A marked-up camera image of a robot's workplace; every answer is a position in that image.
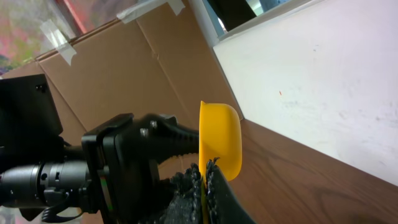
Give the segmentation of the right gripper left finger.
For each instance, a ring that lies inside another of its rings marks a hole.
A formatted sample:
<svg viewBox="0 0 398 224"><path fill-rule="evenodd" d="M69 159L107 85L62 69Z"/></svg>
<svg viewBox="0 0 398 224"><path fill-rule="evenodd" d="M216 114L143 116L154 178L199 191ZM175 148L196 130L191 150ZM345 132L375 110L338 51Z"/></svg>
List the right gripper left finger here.
<svg viewBox="0 0 398 224"><path fill-rule="evenodd" d="M202 177L197 164L161 180L142 203L140 223L202 223Z"/></svg>

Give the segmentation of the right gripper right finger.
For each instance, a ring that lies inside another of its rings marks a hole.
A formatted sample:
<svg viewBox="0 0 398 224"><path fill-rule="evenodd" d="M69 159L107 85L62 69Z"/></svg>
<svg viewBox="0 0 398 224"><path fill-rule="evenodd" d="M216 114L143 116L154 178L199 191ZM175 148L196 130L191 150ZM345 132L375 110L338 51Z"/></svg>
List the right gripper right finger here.
<svg viewBox="0 0 398 224"><path fill-rule="evenodd" d="M208 221L212 224L255 224L241 206L221 168L218 157L206 163L205 200Z"/></svg>

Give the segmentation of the yellow measuring scoop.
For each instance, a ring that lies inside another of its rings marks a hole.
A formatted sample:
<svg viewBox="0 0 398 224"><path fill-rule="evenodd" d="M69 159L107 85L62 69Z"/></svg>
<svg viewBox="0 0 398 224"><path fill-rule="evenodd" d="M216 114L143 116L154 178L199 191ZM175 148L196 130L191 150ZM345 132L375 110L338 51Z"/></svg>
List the yellow measuring scoop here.
<svg viewBox="0 0 398 224"><path fill-rule="evenodd" d="M240 118L236 110L224 103L200 103L199 171L202 177L201 205L203 223L209 223L205 205L206 163L218 157L228 183L240 173L242 166L242 137Z"/></svg>

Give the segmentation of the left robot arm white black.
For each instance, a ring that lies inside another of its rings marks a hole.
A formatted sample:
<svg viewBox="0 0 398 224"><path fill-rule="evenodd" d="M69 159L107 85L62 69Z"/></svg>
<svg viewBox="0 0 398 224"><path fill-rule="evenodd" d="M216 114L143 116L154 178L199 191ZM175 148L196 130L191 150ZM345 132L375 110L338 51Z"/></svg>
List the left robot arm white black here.
<svg viewBox="0 0 398 224"><path fill-rule="evenodd" d="M78 146L62 124L45 75L1 80L1 205L26 220L63 223L78 207L105 223L136 223L171 197L158 166L196 154L199 133L174 116L119 114Z"/></svg>

